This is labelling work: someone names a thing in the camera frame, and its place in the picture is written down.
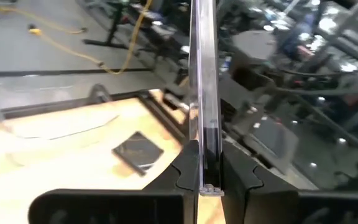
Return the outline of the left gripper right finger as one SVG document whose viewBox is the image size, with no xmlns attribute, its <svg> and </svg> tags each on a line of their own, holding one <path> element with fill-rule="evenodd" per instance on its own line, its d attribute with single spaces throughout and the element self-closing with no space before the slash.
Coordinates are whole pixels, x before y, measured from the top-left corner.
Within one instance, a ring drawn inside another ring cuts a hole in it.
<svg viewBox="0 0 358 224">
<path fill-rule="evenodd" d="M 221 161 L 227 223 L 358 224 L 358 192 L 298 189 L 231 143 Z"/>
</svg>

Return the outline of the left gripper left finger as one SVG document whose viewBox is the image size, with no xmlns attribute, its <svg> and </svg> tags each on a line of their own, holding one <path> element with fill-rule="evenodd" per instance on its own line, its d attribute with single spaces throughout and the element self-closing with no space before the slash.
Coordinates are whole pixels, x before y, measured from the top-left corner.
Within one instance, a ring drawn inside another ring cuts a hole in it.
<svg viewBox="0 0 358 224">
<path fill-rule="evenodd" d="M 198 216 L 198 142 L 190 141 L 142 190 L 55 189 L 39 195 L 30 224 L 194 224 Z"/>
</svg>

